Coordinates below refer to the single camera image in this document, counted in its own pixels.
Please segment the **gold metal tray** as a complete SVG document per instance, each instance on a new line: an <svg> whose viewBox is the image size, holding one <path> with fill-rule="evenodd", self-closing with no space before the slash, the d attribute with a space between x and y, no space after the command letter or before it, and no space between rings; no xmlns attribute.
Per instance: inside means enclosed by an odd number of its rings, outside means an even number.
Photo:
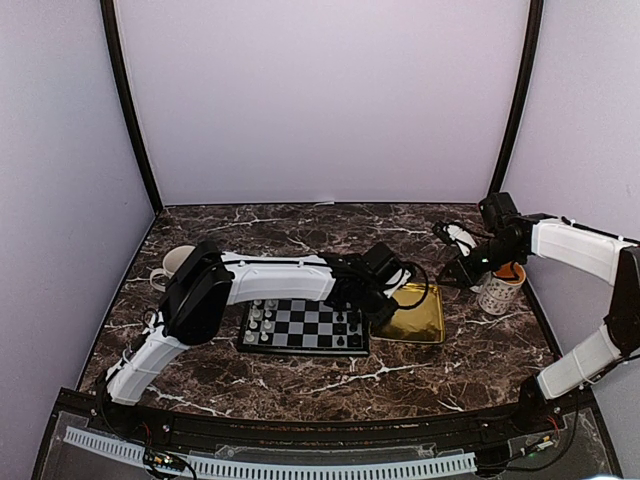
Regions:
<svg viewBox="0 0 640 480"><path fill-rule="evenodd" d="M375 339L417 344L441 344L445 340L441 289L429 285L424 301L412 310L397 310L391 321L370 327Z"/></svg>

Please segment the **black pawn corner square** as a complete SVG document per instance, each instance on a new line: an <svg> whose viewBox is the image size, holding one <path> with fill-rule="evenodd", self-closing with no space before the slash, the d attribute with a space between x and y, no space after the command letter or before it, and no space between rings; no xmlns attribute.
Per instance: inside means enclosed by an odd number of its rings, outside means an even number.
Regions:
<svg viewBox="0 0 640 480"><path fill-rule="evenodd" d="M333 347L338 350L349 349L349 337L347 335L339 335L333 338Z"/></svg>

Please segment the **black white chess board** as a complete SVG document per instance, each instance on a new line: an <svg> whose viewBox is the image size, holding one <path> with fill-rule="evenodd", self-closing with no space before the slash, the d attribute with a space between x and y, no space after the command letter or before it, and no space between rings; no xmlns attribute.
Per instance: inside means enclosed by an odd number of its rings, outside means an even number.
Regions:
<svg viewBox="0 0 640 480"><path fill-rule="evenodd" d="M339 335L349 337L348 350L333 347ZM318 301L254 300L245 309L236 348L253 354L366 357L369 325L351 306L335 310Z"/></svg>

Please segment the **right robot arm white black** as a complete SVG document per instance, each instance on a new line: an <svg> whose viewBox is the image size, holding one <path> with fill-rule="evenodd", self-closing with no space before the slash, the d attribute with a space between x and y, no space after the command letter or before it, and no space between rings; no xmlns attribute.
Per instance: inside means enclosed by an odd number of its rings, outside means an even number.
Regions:
<svg viewBox="0 0 640 480"><path fill-rule="evenodd" d="M479 203L484 230L474 233L455 221L438 221L433 233L459 252L437 281L459 289L486 283L500 270L510 282L523 280L517 265L534 263L533 284L554 332L572 332L563 355L521 388L524 401L510 413L521 434L534 432L549 416L548 402L594 384L618 365L639 357L639 243L565 216L523 214L506 192Z"/></svg>

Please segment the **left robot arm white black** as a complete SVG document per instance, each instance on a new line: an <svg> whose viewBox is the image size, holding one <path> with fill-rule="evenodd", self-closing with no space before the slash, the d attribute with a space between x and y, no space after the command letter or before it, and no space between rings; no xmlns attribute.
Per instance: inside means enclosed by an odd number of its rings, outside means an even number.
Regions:
<svg viewBox="0 0 640 480"><path fill-rule="evenodd" d="M169 280L143 330L96 381L106 401L103 421L120 436L141 427L137 404L146 387L178 355L218 333L227 307L254 300L309 300L334 309L354 307L375 325L388 323L402 306L396 290L426 272L379 242L363 254L320 253L257 257L219 250L203 241Z"/></svg>

